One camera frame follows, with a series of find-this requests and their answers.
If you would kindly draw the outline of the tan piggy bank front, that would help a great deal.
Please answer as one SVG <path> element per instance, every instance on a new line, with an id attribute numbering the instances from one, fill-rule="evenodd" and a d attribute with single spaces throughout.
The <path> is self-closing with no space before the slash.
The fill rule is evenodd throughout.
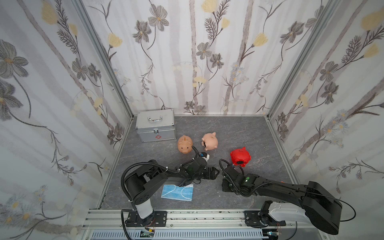
<path id="1" fill-rule="evenodd" d="M 193 140 L 186 135 L 179 138 L 177 145 L 178 150 L 183 154 L 188 154 L 193 150 Z"/>

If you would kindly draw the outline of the red piggy bank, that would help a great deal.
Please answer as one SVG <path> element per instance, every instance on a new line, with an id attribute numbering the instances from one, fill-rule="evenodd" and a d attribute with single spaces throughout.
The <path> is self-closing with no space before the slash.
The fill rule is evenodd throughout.
<path id="1" fill-rule="evenodd" d="M 232 163 L 235 166 L 245 167 L 252 159 L 245 147 L 230 152 Z"/>

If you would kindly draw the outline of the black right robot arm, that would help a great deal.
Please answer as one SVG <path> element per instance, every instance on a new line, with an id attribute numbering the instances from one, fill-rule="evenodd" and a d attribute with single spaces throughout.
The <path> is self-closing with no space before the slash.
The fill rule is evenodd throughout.
<path id="1" fill-rule="evenodd" d="M 244 175 L 232 165 L 220 164 L 223 191 L 243 197 L 266 196 L 296 205 L 305 211 L 310 223 L 319 230 L 337 235 L 341 222 L 342 204 L 320 184 L 310 181 L 307 185 L 295 185 L 266 179 L 259 175 Z"/>

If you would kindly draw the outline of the pink piggy bank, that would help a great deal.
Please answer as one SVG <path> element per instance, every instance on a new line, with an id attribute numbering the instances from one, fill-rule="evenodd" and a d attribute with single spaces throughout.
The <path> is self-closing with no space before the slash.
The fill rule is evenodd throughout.
<path id="1" fill-rule="evenodd" d="M 211 151 L 218 148 L 218 139 L 216 137 L 216 132 L 207 133 L 202 137 L 202 146 L 205 151 Z"/>

